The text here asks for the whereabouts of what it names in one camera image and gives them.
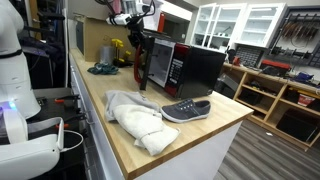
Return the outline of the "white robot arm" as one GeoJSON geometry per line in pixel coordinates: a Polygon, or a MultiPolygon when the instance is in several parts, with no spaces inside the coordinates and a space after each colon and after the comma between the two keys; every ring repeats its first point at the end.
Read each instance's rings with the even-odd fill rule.
{"type": "Polygon", "coordinates": [[[151,37],[144,33],[144,21],[147,16],[156,12],[154,0],[149,4],[138,0],[95,0],[100,5],[105,5],[110,10],[106,21],[111,25],[125,26],[130,34],[128,39],[135,48],[150,47],[151,37]]]}

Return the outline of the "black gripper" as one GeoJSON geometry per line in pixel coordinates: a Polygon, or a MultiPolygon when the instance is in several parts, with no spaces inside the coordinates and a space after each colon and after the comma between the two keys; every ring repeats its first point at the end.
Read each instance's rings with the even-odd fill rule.
{"type": "Polygon", "coordinates": [[[141,17],[133,17],[129,20],[126,27],[130,30],[128,39],[133,47],[137,47],[144,40],[144,22],[141,17]]]}

